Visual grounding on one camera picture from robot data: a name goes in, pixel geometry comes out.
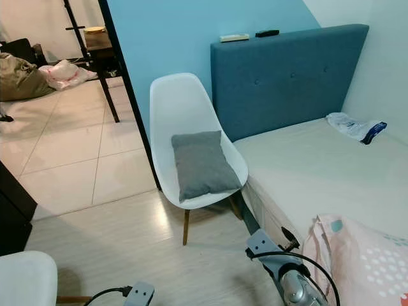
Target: power cord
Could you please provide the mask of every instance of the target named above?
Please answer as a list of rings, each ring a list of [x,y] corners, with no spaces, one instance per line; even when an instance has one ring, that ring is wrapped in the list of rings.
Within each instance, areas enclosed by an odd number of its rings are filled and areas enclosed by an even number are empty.
[[[259,254],[248,254],[248,257],[252,260],[254,258],[259,258],[259,257],[265,257],[265,256],[281,256],[281,255],[285,255],[285,256],[292,256],[292,257],[297,257],[297,258],[301,258],[305,261],[308,261],[309,263],[312,263],[314,266],[316,266],[320,271],[323,272],[324,276],[327,277],[327,279],[330,282],[331,287],[333,288],[334,291],[334,295],[336,298],[336,306],[340,306],[340,296],[339,296],[339,292],[337,291],[337,287],[333,281],[333,279],[330,277],[329,273],[327,273],[327,271],[318,263],[316,263],[313,259],[310,259],[309,257],[306,257],[304,255],[301,254],[297,254],[297,253],[292,253],[292,252],[264,252],[264,253],[259,253]]]
[[[121,288],[110,288],[110,289],[103,290],[103,291],[101,291],[99,293],[96,293],[88,302],[85,303],[84,306],[88,306],[89,304],[92,303],[92,301],[99,298],[101,295],[105,295],[105,294],[107,294],[109,292],[118,291],[118,292],[121,292],[124,297],[127,297],[131,290],[132,290],[131,286],[126,286],[126,287],[121,287]]]

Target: wooden chair leg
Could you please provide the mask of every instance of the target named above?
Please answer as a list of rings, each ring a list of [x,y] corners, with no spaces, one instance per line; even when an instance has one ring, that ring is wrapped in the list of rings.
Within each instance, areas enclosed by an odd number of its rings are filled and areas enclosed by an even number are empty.
[[[238,208],[238,205],[234,202],[232,196],[229,196],[228,199],[229,202],[231,203],[232,211],[234,212],[235,217],[237,217],[239,220],[242,220],[240,209]]]
[[[91,296],[57,296],[57,304],[86,303]]]
[[[189,218],[190,218],[190,210],[184,210],[184,231],[183,231],[183,245],[187,244],[187,236],[189,233]]]

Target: white wall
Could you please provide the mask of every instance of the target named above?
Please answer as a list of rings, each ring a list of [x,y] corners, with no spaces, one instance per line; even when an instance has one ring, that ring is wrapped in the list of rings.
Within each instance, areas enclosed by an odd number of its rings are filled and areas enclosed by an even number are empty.
[[[408,1],[305,3],[322,26],[370,26],[344,111],[359,119],[383,120],[389,133],[408,143]]]
[[[103,26],[98,0],[70,0],[79,26]],[[81,57],[63,0],[0,0],[0,40],[41,43],[48,61]]]

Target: pillowcase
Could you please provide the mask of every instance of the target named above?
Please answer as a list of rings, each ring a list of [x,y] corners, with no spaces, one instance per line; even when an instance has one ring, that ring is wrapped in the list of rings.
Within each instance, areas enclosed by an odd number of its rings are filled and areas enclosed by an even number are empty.
[[[171,144],[180,186],[180,202],[207,193],[242,187],[222,152],[221,131],[173,135]]]
[[[331,274],[342,305],[408,305],[408,240],[404,238],[340,215],[319,215],[303,253]],[[323,292],[328,292],[330,305],[335,305],[330,283],[307,266]]]

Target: white floor tile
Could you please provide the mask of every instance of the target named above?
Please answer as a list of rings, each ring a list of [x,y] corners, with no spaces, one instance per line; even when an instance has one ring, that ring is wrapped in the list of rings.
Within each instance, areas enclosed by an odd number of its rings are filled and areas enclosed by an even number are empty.
[[[24,174],[98,157],[102,125],[43,134]]]
[[[115,105],[115,109],[117,112],[117,115],[119,117],[119,120],[121,122],[124,121],[136,121],[135,115],[132,110],[132,106],[129,103],[124,103],[124,104],[119,104]],[[106,108],[105,108],[105,117],[103,119],[103,122],[115,122],[113,119],[112,111],[110,110],[110,107],[108,103],[106,102]]]
[[[45,126],[44,133],[94,126],[103,122],[105,104],[102,100],[87,100],[77,103],[59,103]]]
[[[14,103],[16,103],[16,101],[0,102],[0,107],[3,111],[7,112],[10,109],[10,107],[14,105]]]
[[[12,116],[14,121],[0,122],[0,142],[39,136],[60,94],[55,92],[44,97],[15,102],[6,108],[7,115]]]
[[[121,76],[117,76],[116,78],[107,78],[106,83],[108,84],[108,87],[124,86],[123,78]]]
[[[86,101],[104,101],[105,94],[99,80],[88,81],[74,88],[62,91],[59,104],[75,104]]]
[[[91,206],[96,165],[93,159],[22,175],[20,183],[38,203],[34,219]]]
[[[100,157],[93,204],[118,200],[156,188],[144,149]]]
[[[115,105],[130,103],[125,86],[111,87],[109,93]]]
[[[143,142],[136,121],[121,121],[103,125],[99,156],[142,148]]]
[[[15,177],[19,177],[26,165],[38,137],[0,143],[0,160]]]

